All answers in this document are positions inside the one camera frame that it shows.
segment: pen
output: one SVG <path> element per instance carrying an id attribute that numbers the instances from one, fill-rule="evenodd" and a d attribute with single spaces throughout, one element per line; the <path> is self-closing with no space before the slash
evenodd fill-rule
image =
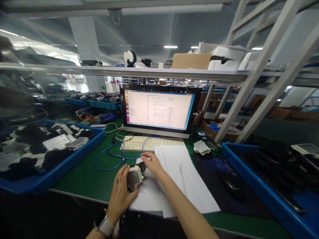
<path id="1" fill-rule="evenodd" d="M 184 175 L 183 175 L 183 168 L 182 168 L 182 165 L 180 164 L 179 165 L 179 172 L 180 172 L 180 175 L 182 177 L 182 182 L 183 182 L 183 188 L 184 188 L 184 194 L 186 196 L 186 186 L 185 186 L 185 180 L 184 180 Z"/>

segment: shelf rack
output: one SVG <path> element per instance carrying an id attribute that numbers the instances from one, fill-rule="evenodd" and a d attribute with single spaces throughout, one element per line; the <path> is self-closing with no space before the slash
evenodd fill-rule
<path id="1" fill-rule="evenodd" d="M 251 49 L 251 46 L 257 40 L 261 31 L 272 27 L 264 47 L 260 51 L 253 66 L 253 70 L 250 71 L 121 68 L 104 66 L 54 66 L 17 63 L 0 63 L 0 70 L 66 73 L 77 75 L 210 80 L 211 85 L 201 112 L 202 117 L 204 117 L 206 113 L 216 85 L 228 86 L 217 113 L 221 112 L 232 92 L 232 88 L 241 87 L 241 90 L 239 91 L 239 94 L 236 97 L 223 126 L 215 138 L 217 143 L 220 143 L 224 138 L 252 89 L 254 87 L 271 89 L 263 103 L 245 126 L 243 132 L 237 138 L 236 142 L 242 143 L 248 138 L 258 123 L 265 117 L 267 112 L 288 85 L 292 84 L 295 86 L 319 87 L 319 74 L 299 74 L 303 65 L 310 58 L 311 54 L 316 50 L 319 44 L 319 24 L 308 36 L 307 40 L 299 50 L 297 57 L 289 64 L 284 72 L 263 71 L 295 14 L 313 6 L 313 4 L 318 3 L 317 0 L 307 0 L 307 5 L 304 5 L 305 1 L 287 0 L 281 13 L 278 16 L 267 20 L 268 11 L 279 2 L 282 2 L 282 0 L 266 0 L 261 2 L 251 13 L 242 18 L 248 0 L 240 0 L 231 30 L 227 37 L 226 45 L 231 45 L 236 31 L 258 17 L 260 18 L 248 42 L 248 49 Z"/>

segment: white keyboard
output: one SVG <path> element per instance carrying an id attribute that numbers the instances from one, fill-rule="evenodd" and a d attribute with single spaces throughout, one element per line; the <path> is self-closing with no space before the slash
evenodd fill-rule
<path id="1" fill-rule="evenodd" d="M 124 140 L 130 139 L 132 136 L 125 136 Z M 144 141 L 147 136 L 134 136 L 131 140 L 125 141 L 125 152 L 141 152 Z M 154 152 L 154 146 L 157 145 L 185 145 L 181 138 L 149 138 L 144 143 L 143 152 Z"/>

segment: watch strap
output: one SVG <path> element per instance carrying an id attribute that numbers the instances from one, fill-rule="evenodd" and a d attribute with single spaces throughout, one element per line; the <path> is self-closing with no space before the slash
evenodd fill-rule
<path id="1" fill-rule="evenodd" d="M 101 224 L 99 226 L 96 226 L 96 230 L 102 232 L 107 237 L 110 237 L 112 235 L 114 226 L 107 218 L 107 215 L 104 217 Z"/>

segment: blue box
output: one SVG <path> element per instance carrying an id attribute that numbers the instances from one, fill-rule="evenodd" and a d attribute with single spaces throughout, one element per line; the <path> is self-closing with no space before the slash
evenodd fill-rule
<path id="1" fill-rule="evenodd" d="M 297 214 L 281 197 L 279 197 L 257 174 L 253 172 L 228 145 L 243 154 L 245 151 L 256 150 L 259 146 L 222 143 L 223 155 L 237 173 L 258 194 L 265 205 L 272 211 L 278 221 L 294 238 L 319 238 L 319 194 L 306 192 L 305 195 L 294 194 L 292 197 L 308 212 Z"/>
<path id="2" fill-rule="evenodd" d="M 39 124 L 46 124 L 52 126 L 57 121 L 45 120 Z M 59 122 L 66 125 L 73 125 L 71 123 Z M 80 162 L 89 152 L 91 152 L 103 139 L 104 129 L 95 127 L 88 127 L 83 125 L 76 125 L 78 128 L 90 129 L 94 134 L 94 138 L 88 141 L 84 146 L 75 151 L 71 156 L 63 160 L 59 165 L 44 175 L 32 176 L 17 181 L 8 181 L 0 178 L 0 187 L 9 190 L 16 194 L 32 192 L 35 194 L 44 193 L 51 188 L 62 176 L 64 176 L 70 169 L 72 169 L 78 162 Z"/>
<path id="3" fill-rule="evenodd" d="M 109 102 L 100 102 L 89 100 L 91 107 L 108 109 L 108 110 L 117 110 L 117 107 L 121 105 L 121 102 L 109 103 Z"/>
<path id="4" fill-rule="evenodd" d="M 90 103 L 88 100 L 82 101 L 82 100 L 77 100 L 77 99 L 71 99 L 68 96 L 63 97 L 65 102 L 71 104 L 71 105 L 78 105 L 78 106 L 83 106 L 83 107 L 89 107 Z"/>

